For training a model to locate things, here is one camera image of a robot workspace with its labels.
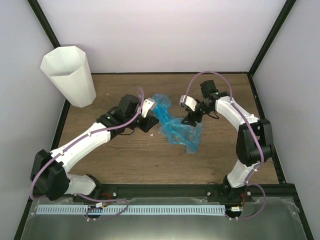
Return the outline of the white plastic trash bin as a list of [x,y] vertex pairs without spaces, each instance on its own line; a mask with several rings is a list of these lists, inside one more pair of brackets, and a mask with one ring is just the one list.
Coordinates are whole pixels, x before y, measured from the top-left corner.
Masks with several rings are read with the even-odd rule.
[[43,56],[42,72],[72,106],[91,105],[97,94],[86,53],[76,46],[61,46]]

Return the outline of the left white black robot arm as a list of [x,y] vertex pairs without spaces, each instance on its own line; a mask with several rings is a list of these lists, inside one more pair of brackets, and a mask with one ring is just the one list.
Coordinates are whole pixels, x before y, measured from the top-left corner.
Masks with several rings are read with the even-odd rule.
[[51,201],[64,195],[77,195],[91,202],[99,202],[102,184],[91,174],[75,175],[70,170],[99,146],[108,143],[126,129],[139,128],[147,133],[159,120],[152,111],[152,98],[126,94],[118,105],[102,114],[85,132],[67,144],[46,151],[40,150],[34,158],[31,171],[30,198],[34,192]]

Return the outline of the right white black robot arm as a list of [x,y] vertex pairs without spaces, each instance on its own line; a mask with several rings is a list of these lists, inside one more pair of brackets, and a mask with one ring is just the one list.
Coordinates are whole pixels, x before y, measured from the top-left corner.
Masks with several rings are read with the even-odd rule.
[[219,91],[213,80],[200,85],[203,100],[188,95],[180,97],[180,105],[187,111],[182,124],[195,127],[204,115],[218,113],[237,131],[237,161],[220,186],[225,200],[236,200],[258,168],[273,156],[275,147],[271,122],[259,119],[241,107],[229,91]]

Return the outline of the blue plastic trash bag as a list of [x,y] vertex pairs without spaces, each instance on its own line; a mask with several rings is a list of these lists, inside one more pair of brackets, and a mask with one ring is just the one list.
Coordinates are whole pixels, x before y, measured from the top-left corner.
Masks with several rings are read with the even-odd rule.
[[203,125],[201,123],[196,126],[182,124],[183,118],[169,113],[172,101],[167,95],[156,93],[152,98],[156,102],[153,114],[159,120],[160,133],[167,137],[170,144],[184,145],[187,153],[196,153],[200,145]]

